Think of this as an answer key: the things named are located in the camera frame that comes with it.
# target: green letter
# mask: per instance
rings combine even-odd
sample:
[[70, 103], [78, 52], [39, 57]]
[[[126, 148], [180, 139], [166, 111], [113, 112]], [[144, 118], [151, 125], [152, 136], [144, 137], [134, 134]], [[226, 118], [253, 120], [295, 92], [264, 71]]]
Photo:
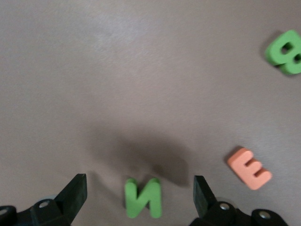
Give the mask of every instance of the green letter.
[[266, 59], [272, 65], [279, 65], [284, 74], [301, 73], [301, 37], [290, 30], [281, 34], [267, 48]]
[[135, 218], [150, 203], [150, 215], [159, 218], [162, 215], [161, 185], [157, 178], [151, 179], [138, 197], [137, 182], [128, 179], [125, 185], [126, 209], [129, 218]]

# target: gray surface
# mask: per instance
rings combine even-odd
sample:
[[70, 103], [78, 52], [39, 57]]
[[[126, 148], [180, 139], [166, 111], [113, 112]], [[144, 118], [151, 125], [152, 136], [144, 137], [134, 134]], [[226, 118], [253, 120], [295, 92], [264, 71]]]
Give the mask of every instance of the gray surface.
[[[193, 175], [242, 211], [300, 225], [301, 76], [262, 57], [301, 1], [0, 2], [0, 204], [23, 210], [87, 173], [73, 225], [186, 226]], [[249, 190], [238, 145], [273, 179]], [[123, 185], [158, 177], [163, 216], [128, 219]]]

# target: table surface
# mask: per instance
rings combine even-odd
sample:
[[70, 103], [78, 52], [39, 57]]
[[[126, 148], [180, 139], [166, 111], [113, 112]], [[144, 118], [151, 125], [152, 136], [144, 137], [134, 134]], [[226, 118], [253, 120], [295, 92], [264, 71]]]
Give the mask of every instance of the table surface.
[[[1, 205], [18, 211], [86, 173], [73, 226], [187, 226], [193, 176], [242, 211], [300, 225], [301, 75], [264, 59], [300, 0], [0, 2]], [[253, 151], [250, 190], [225, 160]], [[129, 219], [124, 184], [157, 177], [163, 216]]]

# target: silver screw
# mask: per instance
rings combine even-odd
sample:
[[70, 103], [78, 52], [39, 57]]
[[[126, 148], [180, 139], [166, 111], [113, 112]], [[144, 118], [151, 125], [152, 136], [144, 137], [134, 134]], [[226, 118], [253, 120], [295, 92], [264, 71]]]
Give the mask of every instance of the silver screw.
[[226, 204], [226, 203], [221, 203], [220, 204], [220, 208], [222, 210], [228, 210], [228, 209], [230, 209], [230, 206], [228, 204]]
[[259, 216], [261, 216], [263, 219], [270, 219], [271, 218], [270, 214], [267, 213], [266, 211], [260, 211]]
[[42, 203], [39, 205], [39, 207], [40, 207], [40, 208], [44, 208], [45, 206], [48, 206], [48, 203], [49, 203], [49, 201], [42, 202]]
[[0, 215], [6, 214], [7, 211], [8, 211], [7, 209], [0, 210]]

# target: green letter n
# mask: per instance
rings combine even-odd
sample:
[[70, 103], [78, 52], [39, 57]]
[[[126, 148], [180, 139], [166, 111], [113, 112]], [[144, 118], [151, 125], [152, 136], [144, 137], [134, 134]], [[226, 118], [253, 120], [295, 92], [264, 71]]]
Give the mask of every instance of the green letter n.
[[125, 185], [126, 209], [129, 218], [135, 218], [150, 203], [150, 215], [159, 218], [162, 215], [161, 185], [157, 178], [151, 179], [138, 196], [137, 182], [130, 178]]

